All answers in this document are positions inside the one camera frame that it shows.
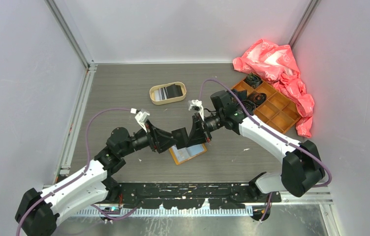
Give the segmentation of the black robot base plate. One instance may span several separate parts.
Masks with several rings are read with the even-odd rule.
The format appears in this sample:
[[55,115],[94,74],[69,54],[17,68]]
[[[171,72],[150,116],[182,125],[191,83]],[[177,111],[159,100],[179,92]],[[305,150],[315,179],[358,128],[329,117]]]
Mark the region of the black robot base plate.
[[210,209],[241,209],[246,204],[265,204],[268,200],[280,203],[279,193],[263,194],[252,183],[120,183],[102,200],[102,204],[121,205],[142,209],[199,209],[208,202]]

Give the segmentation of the orange card holder wallet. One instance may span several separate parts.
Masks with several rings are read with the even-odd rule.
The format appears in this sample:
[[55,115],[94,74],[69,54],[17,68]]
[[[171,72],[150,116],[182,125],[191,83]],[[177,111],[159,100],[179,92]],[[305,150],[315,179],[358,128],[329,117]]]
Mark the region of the orange card holder wallet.
[[207,151],[207,148],[204,144],[194,145],[191,147],[185,147],[177,149],[176,146],[169,148],[169,152],[176,165],[180,165],[186,161],[191,160],[192,158],[199,156]]

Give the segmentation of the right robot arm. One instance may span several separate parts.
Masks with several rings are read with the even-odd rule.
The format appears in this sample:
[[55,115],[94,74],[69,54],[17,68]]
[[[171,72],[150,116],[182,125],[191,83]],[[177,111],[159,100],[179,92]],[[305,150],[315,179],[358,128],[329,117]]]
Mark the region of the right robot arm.
[[281,164],[276,173],[259,174],[249,189],[250,197],[263,201],[269,193],[288,191],[301,197],[319,182],[330,178],[321,162],[317,146],[311,141],[300,142],[279,133],[247,110],[246,105],[234,92],[218,91],[210,97],[214,111],[204,116],[202,101],[190,100],[189,110],[195,110],[193,127],[185,146],[211,141],[211,133],[222,127],[259,144]]

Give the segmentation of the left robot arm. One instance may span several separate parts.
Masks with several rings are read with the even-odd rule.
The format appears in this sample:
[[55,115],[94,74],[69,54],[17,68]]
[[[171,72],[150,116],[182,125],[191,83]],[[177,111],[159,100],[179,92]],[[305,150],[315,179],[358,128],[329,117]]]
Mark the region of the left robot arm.
[[51,187],[41,191],[31,188],[23,195],[15,215],[16,234],[24,231],[28,236],[50,236],[62,222],[87,206],[103,200],[114,203],[120,190],[112,175],[125,165],[125,156],[146,147],[162,153],[176,143],[172,133],[149,121],[132,135],[124,127],[115,128],[105,148],[85,167]]

